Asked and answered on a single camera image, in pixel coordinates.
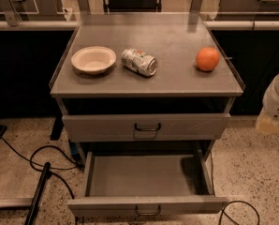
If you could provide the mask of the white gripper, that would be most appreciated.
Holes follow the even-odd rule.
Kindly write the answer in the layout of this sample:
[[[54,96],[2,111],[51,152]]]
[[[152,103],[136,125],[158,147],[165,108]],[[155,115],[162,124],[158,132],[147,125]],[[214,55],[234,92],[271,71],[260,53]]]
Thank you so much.
[[[279,81],[274,78],[262,100],[263,109],[256,121],[256,130],[262,134],[279,133]]]

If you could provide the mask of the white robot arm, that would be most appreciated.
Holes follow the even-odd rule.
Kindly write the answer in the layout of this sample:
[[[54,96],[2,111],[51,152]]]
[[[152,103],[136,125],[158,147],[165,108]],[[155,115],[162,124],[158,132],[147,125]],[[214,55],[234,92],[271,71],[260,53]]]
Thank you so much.
[[[279,73],[266,89],[256,130],[265,135],[279,133]]]

